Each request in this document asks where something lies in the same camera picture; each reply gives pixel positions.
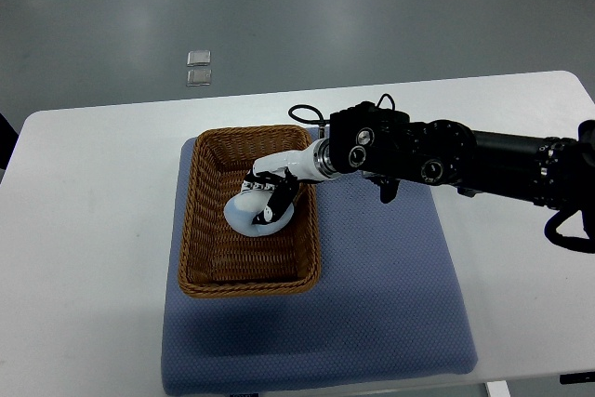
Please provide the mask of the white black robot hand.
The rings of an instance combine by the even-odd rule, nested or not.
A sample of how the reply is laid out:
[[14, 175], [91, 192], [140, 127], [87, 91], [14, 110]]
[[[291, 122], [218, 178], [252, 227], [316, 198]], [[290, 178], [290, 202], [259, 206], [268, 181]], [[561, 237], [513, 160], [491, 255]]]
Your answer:
[[253, 224], [269, 225], [278, 222], [298, 194], [298, 180], [325, 181], [322, 169], [317, 166], [321, 145], [321, 142], [313, 142], [304, 150], [277, 152], [258, 158], [254, 162], [252, 172], [255, 176], [246, 176], [240, 194], [256, 191], [269, 192], [271, 195], [262, 210], [253, 218]]

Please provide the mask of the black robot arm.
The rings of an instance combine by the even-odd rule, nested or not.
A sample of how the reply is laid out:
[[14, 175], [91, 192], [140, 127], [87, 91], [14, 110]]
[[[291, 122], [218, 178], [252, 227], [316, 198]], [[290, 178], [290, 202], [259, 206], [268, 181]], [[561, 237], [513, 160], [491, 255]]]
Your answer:
[[254, 225], [284, 218], [302, 183], [359, 171], [390, 203], [401, 181], [450, 185], [472, 197], [490, 193], [555, 210], [544, 228], [554, 245], [594, 251], [594, 123], [575, 139], [534, 138], [471, 130], [459, 122], [413, 122], [394, 105], [364, 101], [313, 124], [319, 138], [307, 149], [257, 159], [240, 194], [269, 192]]

